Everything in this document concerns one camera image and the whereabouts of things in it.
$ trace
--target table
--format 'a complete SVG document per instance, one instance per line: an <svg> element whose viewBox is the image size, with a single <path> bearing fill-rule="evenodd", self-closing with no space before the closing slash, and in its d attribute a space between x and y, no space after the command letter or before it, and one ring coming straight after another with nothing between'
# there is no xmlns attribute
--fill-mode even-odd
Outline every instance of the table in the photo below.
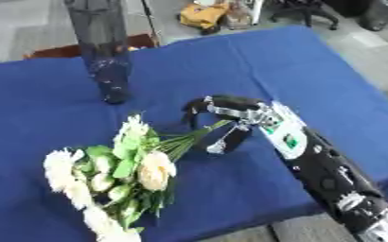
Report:
<svg viewBox="0 0 388 242"><path fill-rule="evenodd" d="M0 64L0 242L94 241L81 214L49 192L42 162L65 146L109 145L126 115L175 123L194 97L289 105L388 194L388 99L301 26L183 41L132 53L133 98L99 101L81 59ZM234 153L178 163L176 202L144 241L188 241L319 212L258 132Z"/></svg>

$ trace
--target screw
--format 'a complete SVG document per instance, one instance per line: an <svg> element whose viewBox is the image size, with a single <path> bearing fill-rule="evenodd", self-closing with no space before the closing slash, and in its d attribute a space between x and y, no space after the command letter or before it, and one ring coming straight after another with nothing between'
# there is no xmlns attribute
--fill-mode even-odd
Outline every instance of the screw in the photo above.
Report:
<svg viewBox="0 0 388 242"><path fill-rule="evenodd" d="M315 147L313 148L313 150L315 151L316 154L319 154L319 153L321 153L321 151L322 151L322 147L321 147L321 146L315 146Z"/></svg>

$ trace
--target black cable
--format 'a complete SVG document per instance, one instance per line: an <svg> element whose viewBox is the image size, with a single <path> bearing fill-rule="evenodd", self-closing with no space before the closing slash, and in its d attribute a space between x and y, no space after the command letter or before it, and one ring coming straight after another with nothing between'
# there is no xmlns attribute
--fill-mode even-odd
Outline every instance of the black cable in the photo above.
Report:
<svg viewBox="0 0 388 242"><path fill-rule="evenodd" d="M146 0L141 0L141 3L143 4L144 12L146 13L147 19L149 20L149 25L151 28L151 38L153 39L154 43L157 46L160 46L159 38L157 36L157 32L156 32L156 29L154 27L154 23L152 22L152 19L151 19L152 13L151 13L150 7L147 4Z"/></svg>

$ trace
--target robotic arm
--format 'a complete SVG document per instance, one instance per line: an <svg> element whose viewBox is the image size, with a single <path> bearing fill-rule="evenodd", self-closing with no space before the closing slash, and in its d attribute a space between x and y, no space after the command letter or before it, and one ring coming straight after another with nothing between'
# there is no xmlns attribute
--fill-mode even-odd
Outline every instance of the robotic arm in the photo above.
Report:
<svg viewBox="0 0 388 242"><path fill-rule="evenodd" d="M213 95L189 102L185 121L196 126L196 115L211 112L235 121L209 153L234 150L258 127L274 146L292 175L309 194L359 241L388 242L388 201L372 181L351 161L288 107L274 101Z"/></svg>

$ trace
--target yellow bag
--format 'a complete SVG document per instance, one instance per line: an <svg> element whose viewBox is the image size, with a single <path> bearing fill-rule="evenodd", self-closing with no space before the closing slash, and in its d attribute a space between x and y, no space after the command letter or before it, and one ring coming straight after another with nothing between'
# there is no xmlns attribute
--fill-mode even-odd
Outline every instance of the yellow bag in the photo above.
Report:
<svg viewBox="0 0 388 242"><path fill-rule="evenodd" d="M202 29L215 26L218 20L229 9L228 3L204 7L198 4L189 4L181 11L180 22L186 26L196 26Z"/></svg>

